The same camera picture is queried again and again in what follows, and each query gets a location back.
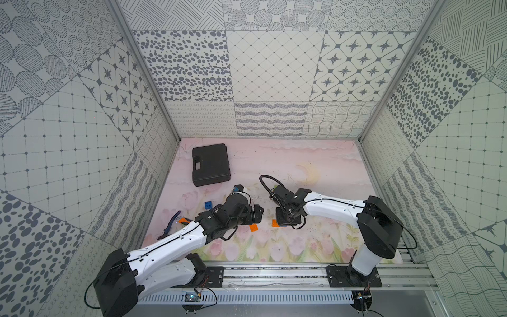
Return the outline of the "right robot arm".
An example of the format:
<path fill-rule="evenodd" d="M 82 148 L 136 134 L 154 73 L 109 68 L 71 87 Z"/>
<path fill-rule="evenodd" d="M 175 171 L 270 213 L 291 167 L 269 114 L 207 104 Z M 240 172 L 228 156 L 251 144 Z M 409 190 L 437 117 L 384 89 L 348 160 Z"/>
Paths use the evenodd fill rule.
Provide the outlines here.
<path fill-rule="evenodd" d="M 269 197 L 277 205 L 277 222 L 281 226 L 292 227 L 304 223 L 307 216 L 315 216 L 358 229 L 363 245 L 349 262 L 349 277 L 364 281 L 383 259 L 396 255 L 404 226 L 379 197 L 371 195 L 364 201 L 339 199 L 303 188 L 293 193 L 282 187 L 273 189 Z"/>

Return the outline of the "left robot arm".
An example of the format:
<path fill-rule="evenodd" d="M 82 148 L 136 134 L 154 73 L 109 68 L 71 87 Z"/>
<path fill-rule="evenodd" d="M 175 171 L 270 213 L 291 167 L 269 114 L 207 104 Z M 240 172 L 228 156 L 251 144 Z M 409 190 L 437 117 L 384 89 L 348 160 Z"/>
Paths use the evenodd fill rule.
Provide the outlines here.
<path fill-rule="evenodd" d="M 124 316 L 138 300 L 175 286 L 200 286 L 206 266 L 199 249 L 214 240 L 227 240 L 228 231 L 261 223 L 264 210 L 239 192 L 223 204 L 201 212 L 183 229 L 145 248 L 108 255 L 89 287 L 95 290 L 103 316 Z"/>

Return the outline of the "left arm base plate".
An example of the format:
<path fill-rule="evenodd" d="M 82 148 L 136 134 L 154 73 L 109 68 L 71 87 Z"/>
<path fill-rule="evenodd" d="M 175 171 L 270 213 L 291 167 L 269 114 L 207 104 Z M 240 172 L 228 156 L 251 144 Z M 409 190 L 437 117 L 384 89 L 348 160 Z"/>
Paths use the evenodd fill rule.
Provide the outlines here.
<path fill-rule="evenodd" d="M 224 280 L 224 267 L 211 266 L 205 271 L 200 270 L 187 284 L 177 284 L 173 288 L 202 288 L 210 289 L 221 288 Z"/>

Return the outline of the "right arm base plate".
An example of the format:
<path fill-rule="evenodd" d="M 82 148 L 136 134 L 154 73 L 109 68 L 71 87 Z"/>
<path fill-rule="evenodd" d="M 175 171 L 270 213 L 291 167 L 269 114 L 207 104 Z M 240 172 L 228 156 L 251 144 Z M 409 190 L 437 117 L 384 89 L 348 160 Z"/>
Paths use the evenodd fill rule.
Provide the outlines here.
<path fill-rule="evenodd" d="M 326 267 L 326 276 L 331 288 L 380 288 L 382 286 L 377 268 L 364 276 L 355 271 L 351 265 L 330 264 Z"/>

